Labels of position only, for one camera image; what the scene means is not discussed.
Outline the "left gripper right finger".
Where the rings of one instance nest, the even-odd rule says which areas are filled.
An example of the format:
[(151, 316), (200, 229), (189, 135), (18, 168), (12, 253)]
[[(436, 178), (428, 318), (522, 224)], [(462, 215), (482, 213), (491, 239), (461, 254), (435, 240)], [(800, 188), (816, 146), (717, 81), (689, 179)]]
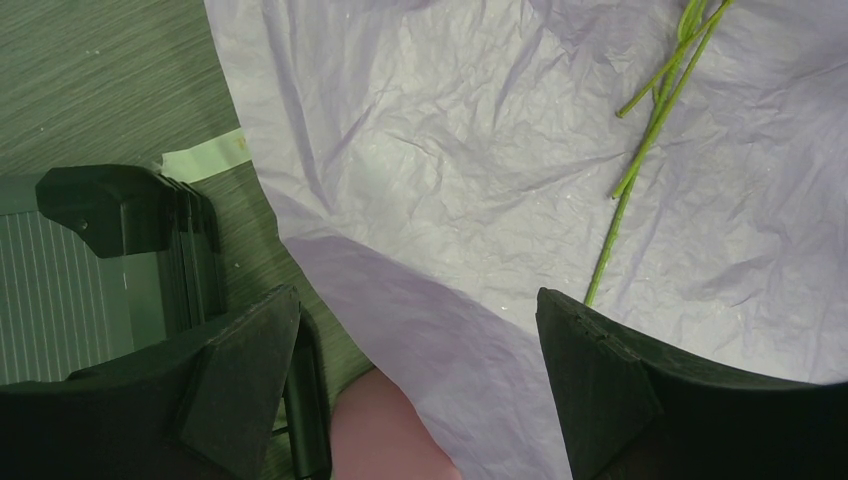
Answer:
[(552, 289), (536, 322), (576, 479), (843, 479), (847, 387), (723, 365)]

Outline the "purple wrapping paper sheet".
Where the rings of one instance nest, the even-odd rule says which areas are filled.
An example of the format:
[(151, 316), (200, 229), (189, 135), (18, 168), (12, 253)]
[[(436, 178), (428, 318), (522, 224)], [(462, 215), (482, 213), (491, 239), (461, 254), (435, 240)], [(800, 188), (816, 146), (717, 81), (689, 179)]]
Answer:
[[(567, 479), (536, 328), (581, 298), (680, 1), (209, 1), (282, 243), (467, 479)], [(847, 5), (737, 1), (594, 306), (744, 370), (847, 376)]]

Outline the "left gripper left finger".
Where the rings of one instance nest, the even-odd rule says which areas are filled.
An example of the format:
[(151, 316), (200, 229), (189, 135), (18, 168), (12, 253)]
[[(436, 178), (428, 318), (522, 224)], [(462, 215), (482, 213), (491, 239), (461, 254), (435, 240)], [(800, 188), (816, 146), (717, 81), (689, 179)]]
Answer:
[(59, 382), (1, 390), (5, 479), (254, 479), (299, 328), (295, 288)]

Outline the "black hard case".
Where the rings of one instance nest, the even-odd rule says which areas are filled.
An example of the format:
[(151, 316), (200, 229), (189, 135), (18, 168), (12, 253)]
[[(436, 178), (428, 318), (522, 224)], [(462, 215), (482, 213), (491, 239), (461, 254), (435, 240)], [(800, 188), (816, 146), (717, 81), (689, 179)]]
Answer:
[[(211, 201), (148, 169), (94, 165), (3, 177), (1, 390), (63, 381), (278, 287), (230, 309), (221, 254)], [(302, 308), (268, 447), (282, 434), (296, 478), (330, 477), (325, 389)]]

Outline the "pink flower bouquet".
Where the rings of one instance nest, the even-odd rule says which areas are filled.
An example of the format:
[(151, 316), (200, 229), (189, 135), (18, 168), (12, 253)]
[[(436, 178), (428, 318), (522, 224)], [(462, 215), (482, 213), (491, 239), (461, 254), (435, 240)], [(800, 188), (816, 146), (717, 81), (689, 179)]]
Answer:
[(589, 307), (594, 304), (601, 286), (641, 166), (683, 93), (719, 22), (734, 4), (734, 0), (719, 1), (715, 11), (708, 14), (707, 8), (711, 5), (709, 1), (687, 2), (677, 25), (674, 51), (653, 77), (616, 112), (618, 118), (623, 118), (643, 97), (651, 96), (653, 108), (642, 139), (632, 161), (610, 194), (610, 198), (617, 204), (583, 299), (583, 303)]

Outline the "beige ribbon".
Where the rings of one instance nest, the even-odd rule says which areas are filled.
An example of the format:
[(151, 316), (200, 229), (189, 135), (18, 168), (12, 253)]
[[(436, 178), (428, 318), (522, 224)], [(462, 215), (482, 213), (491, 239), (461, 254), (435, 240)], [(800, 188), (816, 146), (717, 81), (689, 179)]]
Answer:
[(196, 183), (250, 162), (252, 154), (241, 128), (194, 147), (163, 153), (160, 174), (184, 183)]

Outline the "pink toy toaster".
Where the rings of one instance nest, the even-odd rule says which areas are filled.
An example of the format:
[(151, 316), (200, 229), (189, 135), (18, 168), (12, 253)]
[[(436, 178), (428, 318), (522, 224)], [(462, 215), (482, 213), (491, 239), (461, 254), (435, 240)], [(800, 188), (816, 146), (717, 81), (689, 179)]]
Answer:
[(362, 375), (338, 396), (330, 442), (336, 479), (461, 477), (406, 395), (378, 369)]

